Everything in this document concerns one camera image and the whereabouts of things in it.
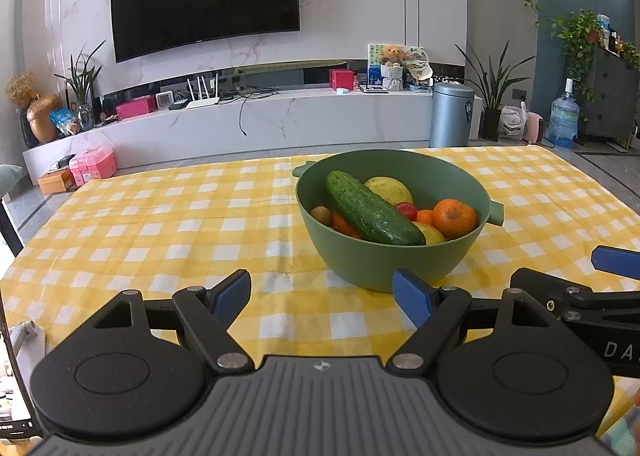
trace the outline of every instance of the marble wall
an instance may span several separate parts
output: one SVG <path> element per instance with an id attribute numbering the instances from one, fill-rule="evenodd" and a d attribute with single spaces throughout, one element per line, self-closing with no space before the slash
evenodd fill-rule
<path id="1" fill-rule="evenodd" d="M 110 0 L 23 0 L 26 67 L 45 89 L 57 90 L 53 73 L 70 54 L 106 44 L 98 93 L 217 68 L 318 58 L 366 58 L 369 42 L 415 44 L 434 62 L 463 64 L 466 0 L 300 0 L 301 31 L 190 44 L 116 64 Z"/>

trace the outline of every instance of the lemon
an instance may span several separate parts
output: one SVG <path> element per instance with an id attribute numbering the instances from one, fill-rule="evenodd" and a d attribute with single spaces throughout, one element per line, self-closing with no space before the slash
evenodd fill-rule
<path id="1" fill-rule="evenodd" d="M 409 189 L 393 178 L 378 176 L 371 178 L 365 183 L 365 186 L 374 194 L 379 195 L 383 200 L 388 201 L 392 205 L 406 201 L 413 204 L 414 198 Z"/>
<path id="2" fill-rule="evenodd" d="M 416 227 L 420 229 L 422 235 L 427 240 L 427 245 L 437 245 L 439 243 L 444 243 L 446 239 L 444 235 L 440 233 L 438 229 L 434 229 L 429 225 L 425 225 L 424 223 L 414 223 Z"/>

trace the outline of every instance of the green bowl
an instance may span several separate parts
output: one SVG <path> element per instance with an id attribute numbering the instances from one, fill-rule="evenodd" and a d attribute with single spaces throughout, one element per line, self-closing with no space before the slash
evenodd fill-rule
<path id="1" fill-rule="evenodd" d="M 418 209 L 432 209 L 444 198 L 454 198 L 471 206 L 478 227 L 471 233 L 430 246 L 379 245 L 354 239 L 326 227 L 310 211 L 318 205 L 333 208 L 324 188 L 329 172 L 340 170 L 363 183 L 374 176 L 388 176 L 402 182 L 414 197 Z M 486 223 L 501 226 L 504 208 L 489 198 L 471 174 L 444 160 L 411 151 L 357 150 L 329 156 L 293 169 L 300 178 L 296 197 L 306 231 L 320 257 L 338 276 L 374 291 L 391 292 L 391 278 L 405 268 L 429 284 L 439 281 L 465 257 Z"/>

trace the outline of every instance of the bowl handle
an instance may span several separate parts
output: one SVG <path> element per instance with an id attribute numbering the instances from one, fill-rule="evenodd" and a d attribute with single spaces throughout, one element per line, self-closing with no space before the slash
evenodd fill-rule
<path id="1" fill-rule="evenodd" d="M 302 174 L 304 174 L 306 172 L 306 170 L 311 166 L 314 165 L 315 161 L 308 161 L 306 162 L 304 165 L 299 165 L 298 167 L 295 167 L 292 171 L 291 174 L 293 174 L 294 178 L 300 178 L 300 176 L 302 176 Z"/>
<path id="2" fill-rule="evenodd" d="M 491 225 L 501 227 L 504 223 L 504 205 L 497 201 L 491 200 L 489 203 L 489 219 L 487 222 Z"/>

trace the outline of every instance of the cherry tomato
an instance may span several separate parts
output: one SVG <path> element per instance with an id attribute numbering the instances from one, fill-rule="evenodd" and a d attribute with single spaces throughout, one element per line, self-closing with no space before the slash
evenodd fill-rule
<path id="1" fill-rule="evenodd" d="M 349 222 L 342 217 L 341 214 L 338 214 L 336 211 L 331 212 L 332 221 L 334 225 L 334 230 L 337 230 L 344 235 L 350 235 L 351 237 L 355 237 L 356 239 L 362 239 L 362 236 L 358 233 L 356 229 L 354 229 Z"/>
<path id="2" fill-rule="evenodd" d="M 402 212 L 409 221 L 415 221 L 417 219 L 418 209 L 415 208 L 411 203 L 402 201 L 401 203 L 396 203 L 394 206 L 396 207 L 396 209 Z"/>
<path id="3" fill-rule="evenodd" d="M 433 214 L 433 211 L 418 211 L 418 216 L 415 220 L 418 221 L 418 223 L 424 223 L 425 225 L 432 227 L 431 214 Z"/>

